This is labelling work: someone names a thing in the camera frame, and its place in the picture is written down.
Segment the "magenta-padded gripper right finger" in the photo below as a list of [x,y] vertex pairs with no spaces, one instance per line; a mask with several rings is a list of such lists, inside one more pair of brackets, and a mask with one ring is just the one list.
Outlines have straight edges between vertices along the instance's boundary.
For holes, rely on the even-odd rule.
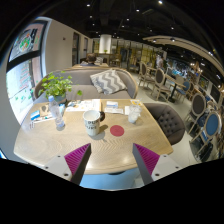
[[182,169],[167,154],[158,155],[152,150],[136,143],[133,144],[132,153],[145,185]]

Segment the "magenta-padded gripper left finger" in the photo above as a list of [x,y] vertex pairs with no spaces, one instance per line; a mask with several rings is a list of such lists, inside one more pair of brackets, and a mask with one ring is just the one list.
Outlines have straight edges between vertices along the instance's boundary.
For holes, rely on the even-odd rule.
[[79,185],[90,155],[91,144],[88,143],[66,155],[55,156],[44,166],[44,170]]

